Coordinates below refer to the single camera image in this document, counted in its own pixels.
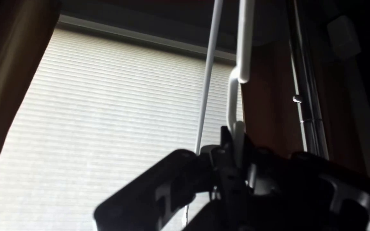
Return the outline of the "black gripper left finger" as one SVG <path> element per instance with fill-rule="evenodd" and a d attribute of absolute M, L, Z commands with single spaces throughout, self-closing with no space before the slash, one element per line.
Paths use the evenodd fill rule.
<path fill-rule="evenodd" d="M 161 231 L 197 194 L 213 191 L 222 154 L 217 145 L 173 150 L 95 208 L 96 231 Z"/>

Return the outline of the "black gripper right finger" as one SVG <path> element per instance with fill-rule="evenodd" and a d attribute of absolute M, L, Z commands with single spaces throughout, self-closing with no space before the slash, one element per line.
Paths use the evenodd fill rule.
<path fill-rule="evenodd" d="M 278 216 L 292 231 L 368 231 L 370 177 L 296 151 L 289 159 L 271 150 L 244 151 L 255 167 L 254 195 L 280 205 Z"/>

